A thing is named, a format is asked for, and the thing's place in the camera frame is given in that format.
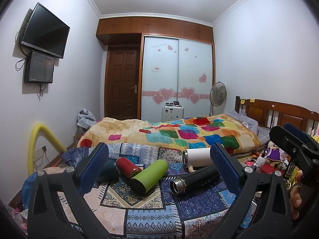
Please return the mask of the person's right hand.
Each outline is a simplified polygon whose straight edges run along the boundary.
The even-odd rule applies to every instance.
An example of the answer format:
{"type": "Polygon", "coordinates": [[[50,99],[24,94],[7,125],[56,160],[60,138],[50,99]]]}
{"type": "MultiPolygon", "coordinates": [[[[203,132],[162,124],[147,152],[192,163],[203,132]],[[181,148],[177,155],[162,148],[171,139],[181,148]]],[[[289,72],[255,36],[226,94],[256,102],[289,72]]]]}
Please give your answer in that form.
{"type": "Polygon", "coordinates": [[[299,170],[298,174],[296,175],[296,182],[290,191],[290,209],[292,214],[292,219],[297,219],[299,216],[298,208],[302,203],[302,198],[300,196],[300,189],[301,189],[301,178],[302,178],[302,171],[299,170]]]}

